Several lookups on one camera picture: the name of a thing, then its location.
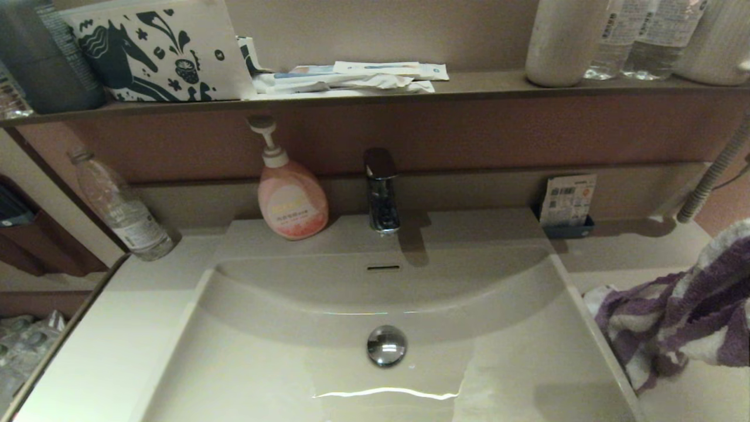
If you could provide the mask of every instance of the white canister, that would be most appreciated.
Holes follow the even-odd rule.
[[[700,83],[739,85],[750,77],[750,0],[714,0],[676,65]]]
[[[541,0],[526,56],[526,76],[549,87],[583,79],[599,45],[608,0]]]

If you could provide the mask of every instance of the sink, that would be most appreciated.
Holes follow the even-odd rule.
[[[531,212],[403,226],[233,223],[132,421],[642,420]],[[384,325],[408,341],[388,368],[367,351]]]

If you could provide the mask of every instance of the faucet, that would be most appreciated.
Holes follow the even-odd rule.
[[[385,148],[370,148],[364,152],[364,162],[370,227],[380,234],[395,233],[401,226],[401,221],[393,189],[393,179],[398,174],[391,153]]]

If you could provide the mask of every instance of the soap dispenser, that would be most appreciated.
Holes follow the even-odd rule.
[[[328,201],[320,183],[310,171],[289,160],[271,133],[276,122],[270,116],[247,118],[253,132],[261,134],[265,167],[260,174],[258,202],[266,224],[288,240],[300,240],[321,231],[328,224]]]

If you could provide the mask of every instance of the wooden shelf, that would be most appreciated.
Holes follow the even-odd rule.
[[[742,86],[708,86],[672,77],[665,81],[615,79],[584,80],[571,88],[542,88],[530,83],[524,71],[454,72],[448,82],[435,82],[433,94],[380,94],[341,96],[328,92],[325,96],[299,95],[279,98],[260,95],[246,101],[213,101],[193,103],[112,102],[96,110],[74,111],[30,116],[0,121],[0,128],[63,122],[76,119],[104,119],[117,116],[138,116],[162,113],[200,113],[228,110],[268,110],[279,107],[314,107],[349,104],[387,104],[420,101],[484,100],[499,98],[551,98],[582,95],[649,95],[664,93],[750,93],[750,84]]]

